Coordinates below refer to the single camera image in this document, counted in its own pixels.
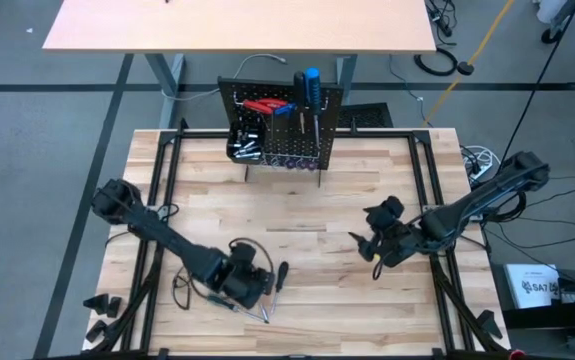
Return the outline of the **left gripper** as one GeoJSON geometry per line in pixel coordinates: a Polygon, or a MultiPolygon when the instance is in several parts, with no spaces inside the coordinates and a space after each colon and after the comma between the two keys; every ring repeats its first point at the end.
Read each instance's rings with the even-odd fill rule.
{"type": "Polygon", "coordinates": [[[230,255],[224,263],[218,291],[242,305],[253,308],[263,295],[270,295],[276,281],[273,260],[258,241],[230,241],[230,255]],[[260,251],[267,260],[268,269],[256,266],[254,258],[260,251]]]}

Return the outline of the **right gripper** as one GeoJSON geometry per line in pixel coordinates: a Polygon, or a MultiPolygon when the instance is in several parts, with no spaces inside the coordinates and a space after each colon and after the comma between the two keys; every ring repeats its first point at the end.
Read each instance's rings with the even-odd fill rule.
{"type": "Polygon", "coordinates": [[[400,221],[404,206],[397,197],[389,196],[380,205],[366,208],[365,212],[366,222],[373,231],[372,238],[367,240],[349,232],[358,243],[358,252],[364,260],[378,259],[381,266],[393,268],[416,252],[420,231],[400,221]]]}

